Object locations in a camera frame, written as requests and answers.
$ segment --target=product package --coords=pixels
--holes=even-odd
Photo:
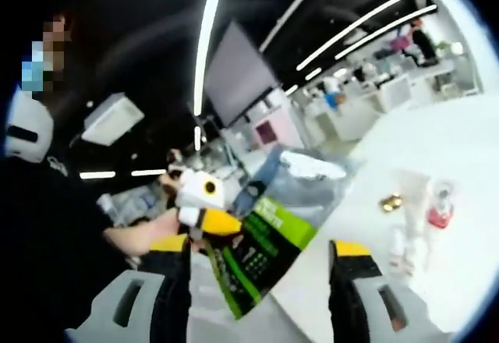
[[[356,171],[346,157],[276,146],[230,211],[242,231],[209,243],[215,277],[236,319],[274,287],[342,201]]]

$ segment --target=yellow tape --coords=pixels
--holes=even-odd
[[[187,234],[169,236],[162,239],[160,242],[154,243],[150,247],[150,250],[161,252],[182,252],[186,240]]]
[[[343,240],[334,240],[337,256],[370,256],[371,251],[362,244],[346,242]]]

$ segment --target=ceiling fixture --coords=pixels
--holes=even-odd
[[[298,85],[297,85],[297,84],[293,84],[291,87],[289,87],[289,88],[285,91],[285,94],[286,94],[286,96],[289,96],[289,95],[291,95],[293,92],[295,92],[296,90],[298,90]]]
[[[387,26],[381,27],[379,30],[376,30],[372,34],[369,34],[368,36],[364,37],[363,39],[361,39],[357,43],[351,45],[350,47],[348,47],[345,50],[338,53],[334,58],[339,60],[340,58],[345,57],[348,53],[350,53],[350,52],[356,50],[358,47],[364,45],[368,41],[371,41],[374,38],[379,37],[381,34],[386,33],[390,29],[393,29],[394,27],[397,27],[398,25],[401,25],[401,24],[407,22],[412,18],[415,18],[417,16],[421,16],[422,14],[425,14],[428,12],[432,12],[436,8],[437,8],[436,5],[430,5],[430,6],[427,6],[426,8],[416,10],[415,12],[412,12],[412,13],[408,14],[407,16],[403,16],[402,18],[399,18],[396,21],[389,23]]]
[[[106,179],[114,178],[116,173],[114,171],[89,171],[80,173],[81,179]]]
[[[317,68],[317,69],[313,70],[308,76],[305,77],[305,80],[311,80],[317,74],[320,74],[320,72],[322,72],[322,68]]]
[[[341,78],[343,77],[346,73],[348,72],[348,70],[346,68],[341,68],[341,69],[338,69],[336,70],[334,73],[333,73],[333,77],[334,78]]]
[[[289,6],[289,8],[286,9],[285,13],[282,15],[281,18],[278,19],[274,28],[271,30],[265,41],[260,46],[260,52],[264,52],[267,49],[272,39],[274,39],[274,37],[278,34],[279,30],[284,26],[284,24],[288,21],[289,17],[292,16],[292,14],[298,9],[298,7],[302,4],[303,1],[304,0],[295,0]]]
[[[201,128],[199,126],[194,128],[194,149],[196,151],[201,149]]]
[[[200,39],[197,45],[196,73],[194,75],[193,113],[195,116],[201,114],[201,108],[203,107],[204,72],[206,70],[208,47],[210,45],[211,30],[213,29],[215,14],[217,13],[218,2],[219,0],[206,0],[206,5],[204,6]]]
[[[132,177],[144,177],[145,175],[161,175],[164,173],[166,173],[166,169],[134,170],[132,171]]]
[[[386,8],[389,8],[390,6],[400,2],[401,0],[389,0],[385,2],[384,4],[378,6],[377,8],[371,10],[368,12],[366,15],[360,17],[357,21],[352,23],[350,26],[346,27],[343,31],[340,33],[334,35],[329,41],[324,43],[319,49],[317,49],[313,54],[311,54],[309,57],[305,58],[298,66],[296,66],[296,70],[300,71],[302,70],[305,66],[309,65],[315,58],[317,58],[319,55],[324,53],[331,45],[354,31],[355,28],[359,27],[363,23],[365,23],[368,19],[371,17],[375,16],[379,12],[383,12]]]
[[[464,55],[465,49],[461,43],[456,41],[455,43],[451,44],[451,52],[456,56],[461,56]]]

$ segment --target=screen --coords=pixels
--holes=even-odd
[[[269,144],[275,142],[278,139],[269,121],[266,121],[261,125],[257,126],[256,130],[263,144]]]
[[[274,72],[234,22],[225,31],[204,82],[204,92],[224,126],[278,86]]]

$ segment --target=small bottle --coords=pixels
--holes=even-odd
[[[403,228],[394,227],[391,233],[390,267],[393,272],[399,272],[402,257],[405,252],[406,237]]]
[[[420,275],[426,270],[428,245],[423,237],[412,239],[405,251],[405,273],[411,278]]]
[[[453,186],[450,183],[441,182],[434,186],[430,208],[426,219],[436,228],[446,228],[454,215]]]

